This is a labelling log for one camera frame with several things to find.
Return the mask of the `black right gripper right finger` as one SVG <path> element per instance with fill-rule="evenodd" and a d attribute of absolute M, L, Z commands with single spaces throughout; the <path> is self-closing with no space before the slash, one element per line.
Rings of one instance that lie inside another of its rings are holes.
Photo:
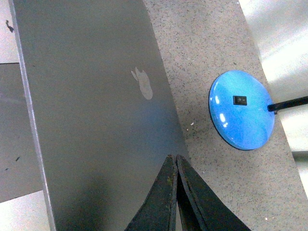
<path fill-rule="evenodd" d="M 184 231 L 249 231 L 190 163 L 177 156 L 177 200 Z"/>

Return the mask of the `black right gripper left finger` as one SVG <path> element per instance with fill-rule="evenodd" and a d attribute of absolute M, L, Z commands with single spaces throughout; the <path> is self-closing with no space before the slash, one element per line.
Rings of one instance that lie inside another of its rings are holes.
<path fill-rule="evenodd" d="M 127 231 L 174 231 L 176 229 L 178 167 L 168 155 Z"/>

